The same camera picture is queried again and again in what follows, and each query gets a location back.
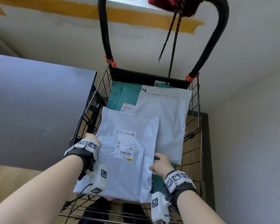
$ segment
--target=black cart handle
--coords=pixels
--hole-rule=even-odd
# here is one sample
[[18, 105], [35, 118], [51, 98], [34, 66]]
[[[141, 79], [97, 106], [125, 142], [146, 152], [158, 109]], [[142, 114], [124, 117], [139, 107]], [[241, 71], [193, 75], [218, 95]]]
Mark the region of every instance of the black cart handle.
[[[100, 20], [101, 25], [101, 34], [102, 34], [102, 41], [106, 53], [106, 58], [109, 60], [113, 59], [111, 46], [109, 41], [109, 32], [108, 32], [108, 20], [107, 20], [107, 12], [106, 12], [106, 1], [107, 0], [98, 0], [98, 17]], [[205, 49], [202, 52], [198, 62], [196, 63], [193, 70], [189, 73], [191, 78], [194, 78], [198, 71], [202, 68], [210, 53], [213, 51], [213, 48], [217, 44], [221, 34], [223, 33], [228, 17], [229, 17], [229, 6], [227, 0], [203, 0], [212, 3], [218, 10], [219, 20], [218, 24], [210, 37]]]

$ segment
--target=shopping cart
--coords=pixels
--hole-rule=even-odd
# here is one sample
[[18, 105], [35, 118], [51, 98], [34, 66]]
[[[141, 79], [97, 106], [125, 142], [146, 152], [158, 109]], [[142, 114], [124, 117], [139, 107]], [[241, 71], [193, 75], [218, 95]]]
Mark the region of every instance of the shopping cart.
[[[85, 133], [97, 133], [97, 130], [101, 123], [101, 110], [103, 106], [106, 106], [109, 95], [111, 93], [111, 82], [128, 82], [141, 85], [154, 86], [156, 81], [169, 83], [170, 86], [191, 89], [192, 97], [190, 100], [190, 107], [186, 120], [186, 133], [184, 137], [184, 149], [181, 165], [175, 165], [175, 169], [182, 170], [193, 180], [198, 194], [205, 199], [204, 195], [204, 176], [203, 176], [203, 148], [202, 148], [202, 131], [201, 131], [201, 113], [199, 103], [199, 74], [203, 64], [208, 59], [218, 39], [225, 29], [229, 16], [229, 7], [227, 0], [204, 0], [211, 2], [218, 10], [219, 20], [217, 27], [215, 28], [212, 36], [210, 37], [201, 57], [193, 70], [187, 76], [187, 80], [172, 79], [169, 77], [161, 77], [156, 75], [150, 75], [140, 72], [134, 72], [124, 70], [116, 67], [116, 63], [113, 59], [108, 33], [108, 22], [106, 13], [106, 0], [98, 0], [98, 12], [101, 25], [102, 41], [106, 53], [107, 67], [103, 72], [103, 76], [97, 87], [94, 85], [91, 88], [89, 100], [85, 106], [83, 115], [79, 119], [78, 126], [75, 134], [70, 141], [70, 146], [79, 142], [84, 138]], [[151, 208], [150, 204], [142, 204], [143, 215], [136, 215], [133, 212], [123, 212], [123, 201], [115, 200], [108, 209], [92, 208], [92, 213], [101, 214], [101, 218], [83, 217], [82, 214], [87, 210], [87, 206], [96, 201], [99, 197], [77, 194], [72, 200], [68, 200], [63, 209], [60, 212], [60, 216], [66, 218], [65, 223], [69, 220], [72, 222], [77, 220], [88, 219], [92, 221], [104, 222], [104, 223], [127, 223], [124, 222], [124, 218], [129, 218], [128, 223], [140, 224], [151, 223]], [[178, 214], [171, 214], [171, 223], [181, 223], [182, 220]]]

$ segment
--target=wristband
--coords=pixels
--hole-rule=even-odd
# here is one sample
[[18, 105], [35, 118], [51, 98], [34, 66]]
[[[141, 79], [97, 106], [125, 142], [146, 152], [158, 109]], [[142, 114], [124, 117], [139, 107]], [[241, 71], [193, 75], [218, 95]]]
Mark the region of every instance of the wristband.
[[193, 181], [183, 171], [170, 171], [167, 174], [164, 182], [164, 189], [167, 194], [166, 197], [169, 202], [172, 203], [173, 208], [178, 213], [179, 211], [177, 207], [177, 198], [179, 197], [179, 195], [186, 190], [192, 190], [197, 193]]
[[94, 140], [82, 139], [64, 153], [64, 158], [69, 155], [76, 155], [82, 159], [83, 170], [78, 177], [79, 181], [85, 176], [85, 171], [93, 171], [100, 149], [101, 145], [96, 143]]

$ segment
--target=orange clip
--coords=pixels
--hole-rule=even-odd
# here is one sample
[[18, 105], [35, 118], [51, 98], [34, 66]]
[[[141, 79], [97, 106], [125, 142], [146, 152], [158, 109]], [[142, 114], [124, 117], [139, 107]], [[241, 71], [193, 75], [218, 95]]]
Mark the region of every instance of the orange clip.
[[188, 82], [193, 82], [193, 80], [196, 79], [198, 75], [200, 75], [200, 72], [198, 72], [198, 73], [194, 76], [194, 78], [190, 77], [190, 74], [188, 74], [188, 75], [185, 77], [185, 79], [186, 79], [186, 81], [188, 81]]
[[[110, 60], [109, 59], [107, 59], [107, 56], [105, 56], [105, 58], [106, 58], [106, 61], [107, 61], [107, 63], [109, 63], [110, 62]], [[111, 66], [113, 67], [113, 68], [115, 68], [116, 67], [116, 62], [114, 61], [114, 59], [113, 59], [113, 57], [112, 57], [112, 60], [111, 60]]]

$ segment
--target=forearm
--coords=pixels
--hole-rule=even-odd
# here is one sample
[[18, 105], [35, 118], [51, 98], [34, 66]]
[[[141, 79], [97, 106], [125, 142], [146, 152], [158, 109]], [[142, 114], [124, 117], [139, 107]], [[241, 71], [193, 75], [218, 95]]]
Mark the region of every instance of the forearm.
[[184, 224], [224, 224], [225, 222], [194, 191], [182, 192], [177, 206]]
[[0, 224], [51, 224], [83, 169], [71, 155], [33, 178], [0, 204]]

